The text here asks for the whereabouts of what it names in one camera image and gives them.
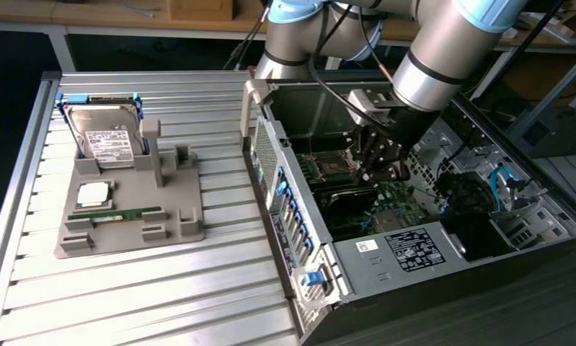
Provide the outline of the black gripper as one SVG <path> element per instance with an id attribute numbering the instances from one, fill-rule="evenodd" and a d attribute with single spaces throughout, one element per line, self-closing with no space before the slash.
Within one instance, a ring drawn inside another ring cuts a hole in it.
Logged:
<path id="1" fill-rule="evenodd" d="M 376 125 L 359 127 L 356 161 L 363 181 L 410 180 L 407 156 L 439 115 L 438 111 L 395 107 L 375 115 Z"/>

